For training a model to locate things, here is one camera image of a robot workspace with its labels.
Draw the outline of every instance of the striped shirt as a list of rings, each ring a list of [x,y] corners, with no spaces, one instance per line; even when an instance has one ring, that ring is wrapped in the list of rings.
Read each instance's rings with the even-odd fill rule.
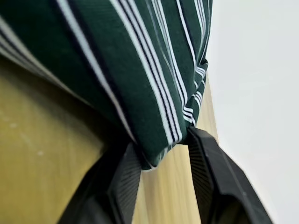
[[[123,128],[153,168],[196,125],[212,1],[1,1],[0,53]]]

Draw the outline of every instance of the green striped fabric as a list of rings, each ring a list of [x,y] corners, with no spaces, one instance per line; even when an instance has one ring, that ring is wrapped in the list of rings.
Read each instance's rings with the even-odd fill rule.
[[[101,112],[156,167],[195,126],[212,0],[2,0],[0,53]]]

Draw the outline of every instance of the wooden surface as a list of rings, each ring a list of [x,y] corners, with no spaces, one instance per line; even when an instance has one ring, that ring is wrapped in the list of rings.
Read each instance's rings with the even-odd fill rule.
[[[217,137],[209,85],[199,127]],[[111,144],[93,109],[0,57],[0,224],[54,224]],[[134,224],[199,224],[188,150],[143,172]]]

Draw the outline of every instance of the white wall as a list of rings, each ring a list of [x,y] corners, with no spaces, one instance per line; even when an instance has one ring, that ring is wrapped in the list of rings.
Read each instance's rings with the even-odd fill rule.
[[[299,223],[299,1],[214,0],[207,58],[220,145],[274,223]]]

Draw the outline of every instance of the white stripe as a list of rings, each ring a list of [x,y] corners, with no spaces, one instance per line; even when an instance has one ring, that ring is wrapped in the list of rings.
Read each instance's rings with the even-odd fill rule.
[[[63,12],[71,30],[73,31],[74,35],[76,36],[76,39],[77,41],[79,42],[80,44],[80,47],[82,48],[83,52],[84,52],[84,55],[85,57],[87,58],[88,62],[90,63],[94,73],[96,74],[97,78],[99,79],[100,83],[102,84],[103,88],[105,89],[106,93],[108,94],[108,96],[110,97],[111,101],[113,102],[116,110],[117,110],[117,113],[118,115],[120,116],[120,119],[123,123],[123,125],[125,126],[129,136],[131,137],[131,139],[133,139],[134,141],[136,141],[134,139],[134,136],[130,130],[130,127],[127,123],[127,120],[124,116],[124,113],[122,111],[122,108],[119,104],[119,102],[117,101],[114,93],[112,92],[110,86],[108,85],[101,69],[100,69],[100,66],[98,65],[97,63],[97,60],[95,58],[95,56],[93,55],[91,49],[90,49],[90,46],[78,24],[78,22],[76,21],[76,18],[74,16],[74,14],[72,13],[71,11],[71,8],[68,4],[67,1],[65,0],[57,0],[57,3],[61,9],[61,11]]]
[[[200,110],[200,108],[201,108],[200,101],[197,99],[197,97],[195,95],[192,95],[192,96],[194,97],[195,101],[197,102],[198,108]]]
[[[15,47],[22,52],[22,54],[30,60],[36,67],[42,70],[49,79],[53,80],[61,88],[71,92],[68,87],[66,87],[57,77],[55,77],[50,71],[48,71],[25,47],[25,45],[19,40],[19,38],[14,34],[13,30],[6,24],[3,18],[0,16],[0,29],[9,38],[9,40],[15,45]]]
[[[56,82],[54,82],[52,79],[49,79],[47,76],[41,74],[40,72],[38,72],[38,69],[36,69],[36,67],[34,67],[32,64],[28,63],[28,61],[25,60],[24,57],[22,57],[19,52],[17,52],[11,45],[9,42],[7,42],[1,35],[0,35],[0,43],[4,46],[5,49],[7,49],[7,53],[10,54],[11,57],[14,58],[13,62],[17,63],[16,61],[18,61],[18,65],[22,64],[21,66],[26,68],[28,71],[35,73],[36,75],[39,75],[43,78],[48,79],[49,81],[53,82],[54,84],[57,84]]]
[[[202,3],[202,0],[199,0],[199,7],[200,7],[200,11],[201,11],[201,16],[203,18],[203,29],[204,29],[204,35],[206,34],[206,15],[205,15],[205,9]]]
[[[174,67],[174,73],[176,74],[175,75],[175,82],[177,84],[178,92],[179,92],[179,95],[180,95],[180,98],[181,98],[181,101],[182,101],[182,111],[183,111],[183,114],[193,118],[192,113],[189,113],[186,110],[187,92],[186,92],[186,88],[185,88],[185,84],[183,82],[182,76],[181,76],[180,71],[178,69],[178,64],[177,64],[176,58],[174,56],[172,43],[171,43],[169,31],[168,31],[168,26],[167,26],[166,18],[165,18],[164,11],[163,11],[163,6],[162,6],[162,3],[161,3],[160,0],[157,1],[157,4],[158,4],[158,7],[159,7],[159,10],[155,10],[155,13],[156,13],[157,17],[158,17],[157,12],[159,11],[159,13],[161,13],[161,18],[162,18],[162,22],[163,22],[164,26],[162,26],[161,23],[159,23],[159,26],[160,26],[161,31],[163,32],[163,30],[164,30],[165,33],[166,33],[166,42],[165,42],[165,44],[166,44],[166,46],[168,46],[168,48],[170,50],[170,57],[171,57],[171,61],[172,61],[173,67]]]
[[[202,80],[201,82],[202,82],[202,84],[204,85],[204,87],[206,87],[206,84],[205,84],[204,80]]]
[[[15,57],[13,57],[11,54],[9,54],[6,50],[4,50],[4,48],[2,48],[0,46],[0,54],[2,54],[4,57],[8,58],[9,60],[11,60],[12,62],[16,63],[17,65],[23,67],[26,70],[29,70],[29,68],[26,67],[26,65],[24,65],[23,63],[21,63],[19,60],[17,60]]]
[[[182,135],[182,132],[180,130],[178,117],[177,117],[177,112],[176,112],[176,109],[174,107],[174,103],[173,103],[170,91],[168,89],[166,80],[164,78],[162,67],[161,67],[160,61],[158,59],[157,53],[155,51],[154,45],[151,41],[150,35],[149,35],[145,25],[144,25],[143,19],[142,19],[141,15],[138,11],[138,8],[137,8],[135,2],[133,0],[129,0],[129,3],[130,3],[130,5],[132,7],[132,10],[133,10],[133,13],[136,16],[136,18],[138,20],[138,23],[141,27],[141,30],[139,29],[137,21],[135,20],[134,16],[132,15],[131,10],[128,7],[126,1],[122,0],[122,2],[124,4],[124,7],[126,8],[126,11],[129,15],[134,27],[135,27],[137,33],[138,33],[138,36],[139,36],[139,38],[142,42],[142,45],[143,45],[143,47],[146,51],[146,55],[147,55],[147,57],[149,59],[149,62],[151,64],[151,67],[153,68],[156,80],[158,81],[157,84],[158,84],[159,89],[161,90],[162,97],[165,101],[167,114],[168,114],[168,117],[169,117],[170,123],[171,123],[171,129],[173,130],[172,132],[173,132],[174,138],[175,138],[174,141],[175,142],[180,141],[183,138],[183,135]]]
[[[195,88],[198,89],[198,85],[197,85],[197,82],[194,80],[194,85],[195,85]]]
[[[197,91],[196,94],[200,97],[200,101],[202,101],[202,94],[199,91]]]
[[[191,55],[192,55],[194,69],[198,73],[198,71],[196,70],[197,65],[196,65],[196,59],[195,59],[195,51],[194,51],[194,48],[193,48],[192,43],[191,43],[190,35],[188,33],[188,29],[187,29],[187,25],[186,25],[186,22],[185,22],[185,19],[184,19],[184,15],[183,15],[183,11],[182,11],[180,0],[177,0],[177,6],[178,6],[179,16],[181,18],[181,22],[182,22],[182,25],[183,25],[184,33],[185,33],[185,36],[186,36],[186,39],[187,39],[187,43],[189,45],[189,49],[190,49],[190,52],[191,52]]]
[[[210,0],[208,0],[208,11],[209,11],[209,25],[208,25],[208,31],[207,31],[207,36],[206,36],[206,44],[205,44],[205,48],[204,48],[203,52],[206,51],[207,43],[208,43],[208,40],[209,40],[208,38],[209,38],[209,35],[210,35],[210,30],[211,30],[211,28],[210,28],[210,23],[211,23]]]
[[[199,21],[199,26],[200,26],[200,30],[201,30],[201,39],[200,39],[200,46],[199,46],[199,52],[201,51],[202,48],[202,44],[203,44],[203,37],[204,37],[204,29],[203,29],[203,21],[201,19],[201,13],[199,11],[199,5],[198,5],[198,0],[194,0],[194,4],[195,4],[195,9],[196,9],[196,14],[198,17],[198,21]]]
[[[165,134],[166,134],[166,138],[168,140],[168,143],[171,144],[173,142],[172,140],[172,136],[171,136],[171,132],[170,132],[170,128],[169,128],[169,125],[168,125],[168,121],[167,121],[167,118],[166,118],[166,112],[165,112],[165,108],[164,108],[164,105],[163,105],[163,101],[162,101],[162,98],[160,96],[160,93],[159,93],[159,89],[156,85],[156,82],[151,74],[151,71],[150,71],[150,67],[148,65],[148,62],[145,58],[145,55],[142,51],[142,48],[141,48],[141,45],[138,41],[138,38],[133,30],[133,27],[131,26],[131,24],[129,23],[125,13],[123,12],[120,4],[118,1],[116,0],[111,0],[111,3],[113,5],[113,7],[115,8],[116,12],[118,13],[120,19],[122,20],[123,24],[125,25],[125,28],[132,40],[132,43],[134,44],[135,46],[135,49],[139,55],[139,58],[141,60],[141,63],[143,65],[143,68],[145,70],[145,73],[147,75],[147,78],[149,80],[149,83],[153,89],[153,92],[156,96],[156,100],[157,100],[157,104],[158,104],[158,108],[159,108],[159,111],[160,111],[160,114],[161,114],[161,119],[162,119],[162,124],[163,124],[163,127],[164,127],[164,130],[165,130]]]

